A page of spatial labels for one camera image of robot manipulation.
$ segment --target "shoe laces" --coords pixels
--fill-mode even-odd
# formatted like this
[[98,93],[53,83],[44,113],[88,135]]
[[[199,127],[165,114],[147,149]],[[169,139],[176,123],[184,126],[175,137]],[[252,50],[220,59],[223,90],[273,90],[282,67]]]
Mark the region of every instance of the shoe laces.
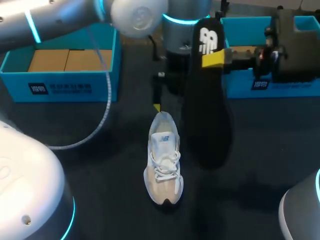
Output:
[[151,159],[154,164],[155,180],[157,182],[181,178],[178,173],[177,165],[179,163],[181,154],[175,151],[172,154],[164,154],[158,161],[154,159],[152,152],[150,153]]

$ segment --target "black mat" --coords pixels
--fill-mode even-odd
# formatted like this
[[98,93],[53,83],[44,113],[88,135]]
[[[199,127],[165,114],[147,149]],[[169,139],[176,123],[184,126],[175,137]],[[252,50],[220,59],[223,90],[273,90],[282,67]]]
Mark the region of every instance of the black mat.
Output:
[[[198,169],[181,149],[184,195],[166,214],[146,193],[148,130],[156,110],[146,46],[124,49],[120,101],[102,132],[78,149],[56,152],[88,240],[283,240],[278,204],[290,186],[320,167],[320,98],[232,100],[235,140],[225,166]],[[0,103],[26,134],[71,144],[99,123],[103,103],[13,104],[1,83]],[[164,110],[179,118],[175,97]]]

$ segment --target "shoe sole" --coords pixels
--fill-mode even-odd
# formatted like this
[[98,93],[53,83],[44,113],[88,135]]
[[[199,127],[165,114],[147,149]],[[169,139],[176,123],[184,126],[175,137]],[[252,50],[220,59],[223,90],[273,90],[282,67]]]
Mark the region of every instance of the shoe sole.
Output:
[[[144,171],[143,171],[143,179],[144,179],[144,185],[145,185],[145,187],[146,187],[146,190],[147,190],[147,192],[148,192],[151,200],[152,200],[155,204],[157,204],[157,205],[159,205],[159,206],[162,206],[162,204],[159,204],[159,203],[157,203],[157,202],[155,201],[155,199],[152,197],[152,195],[151,195],[150,192],[149,192],[149,187],[148,187],[149,185],[148,185],[148,180],[147,180],[147,169],[144,169]],[[180,187],[181,187],[180,196],[178,197],[178,199],[177,199],[177,201],[176,201],[175,203],[172,202],[173,205],[175,205],[175,204],[177,204],[177,202],[179,202],[179,200],[180,200],[180,198],[181,198],[181,196],[182,196],[182,193],[183,193],[183,191],[184,191],[184,178],[183,178],[182,176],[181,176],[181,178],[180,178]]]

